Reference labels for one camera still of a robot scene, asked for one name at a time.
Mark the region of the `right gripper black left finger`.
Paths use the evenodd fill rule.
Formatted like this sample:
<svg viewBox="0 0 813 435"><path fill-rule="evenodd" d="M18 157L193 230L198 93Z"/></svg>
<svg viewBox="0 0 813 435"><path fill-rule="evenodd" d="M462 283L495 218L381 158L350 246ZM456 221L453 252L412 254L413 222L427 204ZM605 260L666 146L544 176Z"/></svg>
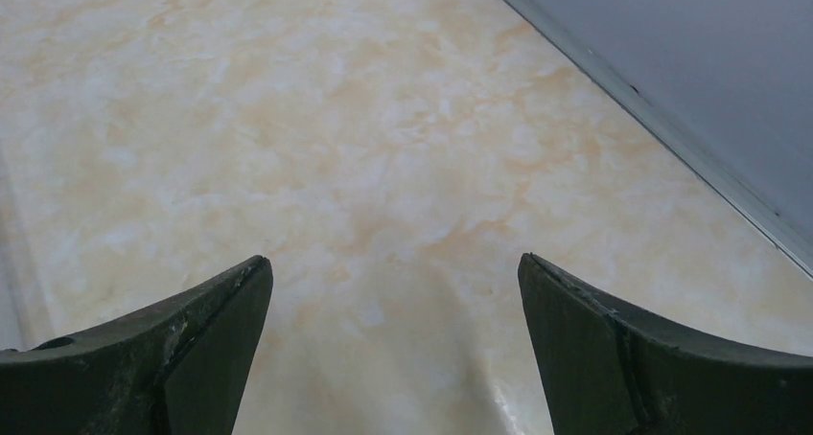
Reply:
<svg viewBox="0 0 813 435"><path fill-rule="evenodd" d="M1 354L5 434L229 434L266 321L269 260Z"/></svg>

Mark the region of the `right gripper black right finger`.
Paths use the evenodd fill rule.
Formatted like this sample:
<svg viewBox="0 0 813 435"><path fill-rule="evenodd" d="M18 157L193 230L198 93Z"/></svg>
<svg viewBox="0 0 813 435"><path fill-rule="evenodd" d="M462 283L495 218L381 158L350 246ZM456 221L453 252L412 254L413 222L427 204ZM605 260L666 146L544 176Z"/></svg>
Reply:
<svg viewBox="0 0 813 435"><path fill-rule="evenodd" d="M523 312L557 434L808 434L812 360L701 332L526 253Z"/></svg>

